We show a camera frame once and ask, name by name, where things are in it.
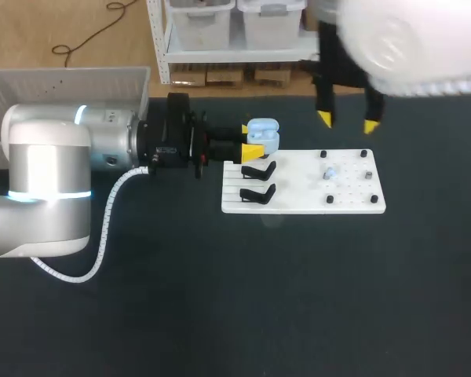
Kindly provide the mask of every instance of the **white cable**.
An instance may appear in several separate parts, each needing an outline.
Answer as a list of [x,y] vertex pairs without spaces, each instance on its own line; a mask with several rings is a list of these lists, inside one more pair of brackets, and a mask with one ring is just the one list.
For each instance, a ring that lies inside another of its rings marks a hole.
[[124,182],[126,182],[129,178],[140,174],[148,174],[148,169],[146,167],[138,167],[136,169],[129,170],[127,173],[121,176],[121,178],[119,178],[117,182],[113,185],[113,188],[110,191],[110,195],[108,195],[107,205],[104,208],[100,248],[97,252],[97,257],[96,261],[94,262],[93,268],[86,275],[79,277],[64,275],[63,273],[57,272],[55,269],[51,269],[46,263],[42,262],[38,258],[32,258],[31,260],[35,262],[41,269],[46,271],[48,274],[56,277],[59,280],[66,281],[67,283],[84,283],[91,277],[96,275],[97,270],[100,269],[101,263],[103,261],[104,250],[107,246],[108,226],[110,225],[111,208],[113,206],[115,197],[117,196],[117,192],[119,192]]

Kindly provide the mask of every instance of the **black holder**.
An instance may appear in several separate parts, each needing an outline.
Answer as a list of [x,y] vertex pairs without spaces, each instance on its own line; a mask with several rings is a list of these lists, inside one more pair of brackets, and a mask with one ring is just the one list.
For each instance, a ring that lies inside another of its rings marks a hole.
[[255,169],[254,167],[242,167],[241,173],[246,179],[259,179],[260,181],[268,181],[272,176],[272,173],[274,173],[276,167],[276,161],[272,161],[268,165],[267,170],[259,170]]
[[270,199],[276,193],[276,184],[272,183],[265,194],[260,194],[259,192],[255,192],[253,190],[249,190],[247,188],[241,188],[239,191],[239,195],[243,202],[250,202],[250,203],[258,203],[258,204],[268,204]]

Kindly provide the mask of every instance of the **white storage bin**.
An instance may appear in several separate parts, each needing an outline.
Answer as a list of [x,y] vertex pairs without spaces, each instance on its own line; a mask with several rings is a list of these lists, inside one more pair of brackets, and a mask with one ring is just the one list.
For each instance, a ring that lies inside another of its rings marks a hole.
[[289,49],[298,40],[305,0],[237,0],[249,49]]
[[236,0],[166,0],[183,49],[227,49]]

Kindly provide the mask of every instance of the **black cable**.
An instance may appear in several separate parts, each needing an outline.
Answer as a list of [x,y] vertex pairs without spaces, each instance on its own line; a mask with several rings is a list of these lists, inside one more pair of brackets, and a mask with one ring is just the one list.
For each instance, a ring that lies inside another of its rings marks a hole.
[[57,45],[57,46],[54,46],[51,51],[53,52],[54,55],[66,55],[66,59],[64,59],[64,66],[67,67],[68,66],[68,61],[70,60],[70,57],[71,55],[77,51],[78,49],[80,49],[82,46],[84,46],[88,41],[90,41],[91,39],[93,39],[94,37],[96,37],[97,35],[99,35],[100,33],[102,33],[103,31],[109,29],[110,27],[112,27],[113,25],[117,24],[125,15],[126,15],[126,9],[128,6],[131,6],[132,4],[134,4],[135,2],[137,2],[138,0],[133,0],[132,2],[129,2],[127,4],[122,4],[121,2],[110,2],[107,4],[107,10],[119,10],[121,9],[122,10],[122,13],[120,14],[119,18],[117,18],[117,20],[115,21],[112,21],[110,24],[108,24],[107,26],[103,27],[102,29],[98,30],[97,32],[95,32],[94,34],[92,34],[90,37],[88,37],[88,39],[86,39],[84,42],[82,42],[80,45],[76,46],[74,49],[71,49],[70,46],[66,46],[66,45]]

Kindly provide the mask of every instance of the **dark gray table surface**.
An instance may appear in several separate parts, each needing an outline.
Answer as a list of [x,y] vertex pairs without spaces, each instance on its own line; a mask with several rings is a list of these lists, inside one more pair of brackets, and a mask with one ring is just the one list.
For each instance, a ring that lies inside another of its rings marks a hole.
[[[214,124],[278,119],[283,149],[372,148],[387,211],[268,227],[221,213],[221,165],[136,178],[89,283],[0,259],[0,376],[471,376],[471,97],[389,100],[370,137],[363,105],[339,100],[331,131],[312,98],[192,100]],[[94,174],[62,272],[93,264],[115,180]]]

